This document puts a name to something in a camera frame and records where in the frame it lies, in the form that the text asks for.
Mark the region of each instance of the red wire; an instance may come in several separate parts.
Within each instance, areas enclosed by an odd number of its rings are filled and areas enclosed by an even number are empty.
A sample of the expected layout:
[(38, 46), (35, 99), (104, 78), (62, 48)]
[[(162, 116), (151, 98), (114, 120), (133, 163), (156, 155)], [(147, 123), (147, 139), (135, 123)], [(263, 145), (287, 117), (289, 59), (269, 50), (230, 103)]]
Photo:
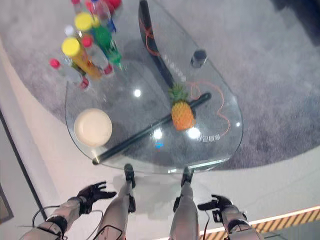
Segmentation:
[(148, 29), (146, 29), (145, 25), (143, 24), (143, 22), (141, 21), (141, 19), (139, 18), (139, 23), (140, 23), (140, 26), (143, 28), (144, 30), (144, 33), (145, 33), (145, 46), (146, 46), (146, 49), (147, 51), (152, 54), (153, 56), (161, 56), (160, 53), (158, 51), (153, 51), (149, 48), (149, 45), (148, 45), (148, 38), (151, 38), (151, 39), (154, 39), (154, 35), (152, 34), (152, 27), (149, 27)]
[[(208, 81), (204, 81), (204, 80), (200, 80), (200, 81), (194, 81), (194, 82), (187, 82), (187, 84), (190, 84), (191, 87), (190, 87), (190, 96), (193, 100), (197, 100), (200, 96), (201, 96), (201, 91), (200, 91), (200, 88), (199, 88), (199, 84), (204, 84), (204, 85), (207, 85), (207, 86), (211, 86), (212, 88), (214, 88), (216, 91), (219, 92), (220, 96), (221, 96), (221, 99), (222, 99), (222, 104), (221, 104), (221, 107), (218, 109), (217, 111), (217, 115), (220, 117), (220, 118), (223, 118), (224, 120), (227, 121), (228, 123), (228, 128), (224, 131), (224, 133), (220, 134), (220, 136), (224, 136), (227, 134), (227, 132), (229, 131), (230, 129), (230, 120), (225, 116), (223, 115), (222, 113), (220, 113), (220, 111), (222, 110), (222, 108), (224, 107), (224, 104), (225, 104), (225, 97), (224, 97), (224, 94), (223, 92), (221, 91), (221, 89), (212, 84), (211, 82), (208, 82)], [(198, 91), (198, 97), (194, 97), (194, 94), (193, 94), (193, 88), (196, 88), (197, 91)]]

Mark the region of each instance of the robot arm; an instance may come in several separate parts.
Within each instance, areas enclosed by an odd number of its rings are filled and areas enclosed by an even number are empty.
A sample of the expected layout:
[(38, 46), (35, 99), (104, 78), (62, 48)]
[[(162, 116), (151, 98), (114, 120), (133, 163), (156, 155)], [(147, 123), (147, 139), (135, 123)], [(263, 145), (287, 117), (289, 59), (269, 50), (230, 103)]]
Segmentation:
[(228, 234), (229, 240), (263, 240), (264, 238), (250, 226), (244, 213), (232, 204), (232, 202), (219, 195), (211, 195), (210, 202), (199, 204), (201, 211), (213, 210), (213, 219), (216, 223), (222, 223)]
[(97, 200), (113, 198), (117, 194), (101, 191), (106, 188), (105, 184), (103, 181), (82, 189), (76, 197), (61, 204), (45, 222), (31, 229), (21, 240), (62, 240), (74, 221), (82, 214), (89, 214)]

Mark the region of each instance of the glass table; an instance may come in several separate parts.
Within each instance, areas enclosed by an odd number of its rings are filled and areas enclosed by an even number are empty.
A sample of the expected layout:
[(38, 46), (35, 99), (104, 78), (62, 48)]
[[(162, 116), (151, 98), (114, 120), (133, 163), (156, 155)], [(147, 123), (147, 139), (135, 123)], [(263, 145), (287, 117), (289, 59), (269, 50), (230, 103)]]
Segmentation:
[[(148, 1), (145, 8), (138, 0), (125, 1), (115, 20), (122, 65), (114, 75), (91, 81), (85, 91), (67, 86), (70, 136), (94, 164), (123, 169), (131, 163), (137, 172), (166, 174), (185, 166), (212, 169), (241, 143), (237, 99), (209, 60), (200, 68), (191, 66), (199, 47), (162, 6)], [(196, 117), (187, 131), (176, 131), (171, 121), (168, 90), (174, 82), (184, 85)], [(112, 122), (111, 138), (100, 147), (82, 144), (74, 132), (77, 116), (90, 108), (103, 110)]]

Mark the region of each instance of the gray rug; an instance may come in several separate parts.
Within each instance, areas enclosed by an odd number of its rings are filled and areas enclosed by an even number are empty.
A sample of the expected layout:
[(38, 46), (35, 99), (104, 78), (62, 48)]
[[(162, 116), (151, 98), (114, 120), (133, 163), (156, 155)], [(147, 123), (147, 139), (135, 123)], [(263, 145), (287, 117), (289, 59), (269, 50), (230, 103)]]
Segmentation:
[[(262, 166), (320, 144), (320, 52), (303, 15), (290, 6), (279, 11), (270, 0), (159, 2), (207, 50), (237, 96), (243, 140), (222, 168)], [(63, 27), (73, 16), (68, 0), (11, 0), (0, 9), (0, 35), (12, 65), (61, 121), (66, 82), (48, 60), (57, 53)]]

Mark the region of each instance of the pineapple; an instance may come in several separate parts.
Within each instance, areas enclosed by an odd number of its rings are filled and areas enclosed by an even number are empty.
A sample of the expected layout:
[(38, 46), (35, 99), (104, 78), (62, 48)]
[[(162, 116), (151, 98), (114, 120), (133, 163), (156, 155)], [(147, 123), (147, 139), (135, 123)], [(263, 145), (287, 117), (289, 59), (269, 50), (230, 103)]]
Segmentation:
[(186, 99), (188, 94), (184, 91), (184, 86), (175, 83), (169, 89), (170, 97), (173, 101), (171, 117), (176, 130), (184, 131), (192, 128), (196, 124), (194, 114)]

